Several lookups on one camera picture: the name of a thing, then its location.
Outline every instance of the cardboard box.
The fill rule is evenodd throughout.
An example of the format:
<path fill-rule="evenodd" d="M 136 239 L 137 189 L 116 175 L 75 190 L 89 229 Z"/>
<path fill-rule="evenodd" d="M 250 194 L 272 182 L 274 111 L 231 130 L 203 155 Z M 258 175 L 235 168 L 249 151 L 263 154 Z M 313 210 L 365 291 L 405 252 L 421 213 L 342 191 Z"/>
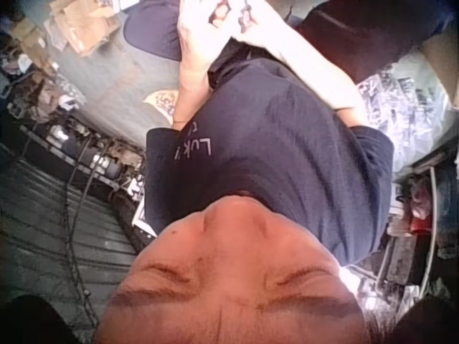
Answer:
<path fill-rule="evenodd" d="M 78 0 L 88 16 L 110 18 L 115 15 L 112 6 L 99 6 L 95 0 Z"/>
<path fill-rule="evenodd" d="M 47 51 L 46 34 L 39 27 L 26 18 L 14 27 L 11 35 L 21 42 L 22 51 L 34 65 L 49 76 L 55 74 L 52 67 L 53 61 Z"/>
<path fill-rule="evenodd" d="M 451 104 L 459 110 L 458 24 L 452 23 L 442 34 L 426 41 L 421 52 L 432 65 Z"/>
<path fill-rule="evenodd" d="M 79 0 L 57 0 L 51 3 L 56 24 L 80 56 L 88 56 L 99 44 L 120 27 L 117 17 L 96 18 L 88 16 Z"/>
<path fill-rule="evenodd" d="M 12 29 L 10 35 L 22 42 L 22 40 L 34 29 L 36 28 L 35 24 L 32 23 L 28 18 L 23 19 L 16 24 L 14 29 Z"/>

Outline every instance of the hand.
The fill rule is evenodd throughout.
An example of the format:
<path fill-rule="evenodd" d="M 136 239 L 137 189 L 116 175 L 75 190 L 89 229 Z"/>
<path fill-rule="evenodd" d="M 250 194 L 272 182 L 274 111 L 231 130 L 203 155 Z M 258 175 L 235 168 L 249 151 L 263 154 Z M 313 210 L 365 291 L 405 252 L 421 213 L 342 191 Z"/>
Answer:
<path fill-rule="evenodd" d="M 240 10 L 235 9 L 235 4 L 232 4 L 232 2 L 237 1 L 229 0 L 229 4 L 239 13 Z M 289 26 L 265 0 L 248 0 L 247 2 L 252 9 L 250 10 L 250 17 L 244 17 L 246 29 L 244 33 L 242 33 L 239 26 L 238 29 L 233 31 L 233 38 L 239 42 L 244 42 L 255 47 L 265 48 L 278 58 L 278 45 L 282 43 L 282 39 L 285 36 L 285 29 L 289 29 Z M 223 4 L 217 7 L 217 10 L 215 11 L 216 18 L 212 22 L 213 25 L 216 27 L 220 27 L 222 25 L 227 8 L 228 7 Z"/>
<path fill-rule="evenodd" d="M 209 23 L 218 0 L 181 0 L 177 30 L 181 47 L 181 70 L 205 75 L 238 27 L 237 13 L 230 11 L 220 26 Z"/>

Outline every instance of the eyebrow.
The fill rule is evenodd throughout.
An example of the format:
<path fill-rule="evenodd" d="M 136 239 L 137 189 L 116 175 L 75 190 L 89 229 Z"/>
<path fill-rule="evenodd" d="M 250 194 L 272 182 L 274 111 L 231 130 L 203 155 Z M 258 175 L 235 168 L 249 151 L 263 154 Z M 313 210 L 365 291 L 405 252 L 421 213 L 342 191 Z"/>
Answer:
<path fill-rule="evenodd" d="M 334 297 L 311 297 L 305 295 L 279 297 L 258 305 L 257 309 L 261 312 L 293 310 L 305 314 L 328 317 L 346 317 L 361 312 L 357 302 L 351 300 L 343 301 Z"/>

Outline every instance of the forehead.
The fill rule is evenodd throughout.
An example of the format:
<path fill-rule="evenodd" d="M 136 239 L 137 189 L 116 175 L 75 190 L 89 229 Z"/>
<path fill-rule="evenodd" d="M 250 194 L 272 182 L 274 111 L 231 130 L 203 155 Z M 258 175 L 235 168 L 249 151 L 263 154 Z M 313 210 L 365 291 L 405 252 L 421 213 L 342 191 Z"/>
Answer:
<path fill-rule="evenodd" d="M 111 343 L 364 343 L 363 318 L 261 312 L 237 300 L 112 307 Z"/>

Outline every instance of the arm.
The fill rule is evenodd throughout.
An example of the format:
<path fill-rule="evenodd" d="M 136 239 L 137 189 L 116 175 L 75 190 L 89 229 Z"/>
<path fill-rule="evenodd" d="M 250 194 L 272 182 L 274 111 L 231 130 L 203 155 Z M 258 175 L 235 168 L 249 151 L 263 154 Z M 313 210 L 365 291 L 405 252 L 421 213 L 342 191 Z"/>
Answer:
<path fill-rule="evenodd" d="M 354 82 L 287 24 L 268 51 L 319 96 L 348 126 L 367 125 L 364 103 Z"/>
<path fill-rule="evenodd" d="M 367 125 L 363 100 L 351 78 L 290 28 L 264 0 L 251 0 L 250 22 L 234 38 L 266 48 L 285 63 L 348 126 Z"/>
<path fill-rule="evenodd" d="M 209 96 L 207 71 L 222 52 L 237 25 L 237 13 L 230 11 L 216 28 L 209 17 L 217 0 L 181 0 L 177 31 L 180 38 L 179 97 L 173 129 L 182 130 Z"/>
<path fill-rule="evenodd" d="M 179 97 L 172 128 L 182 130 L 209 97 L 207 73 L 193 73 L 182 67 L 179 71 Z"/>

